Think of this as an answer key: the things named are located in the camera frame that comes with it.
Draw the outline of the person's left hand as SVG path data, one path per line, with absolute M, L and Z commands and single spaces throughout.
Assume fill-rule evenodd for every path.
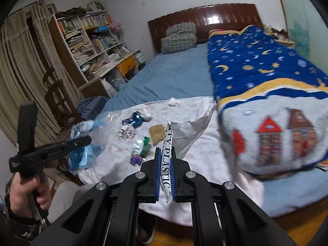
M 11 211 L 20 217 L 33 218 L 28 196 L 36 190 L 39 193 L 37 203 L 42 210 L 47 211 L 51 205 L 51 194 L 47 176 L 40 179 L 38 175 L 30 179 L 22 179 L 15 173 L 10 186 L 9 201 Z

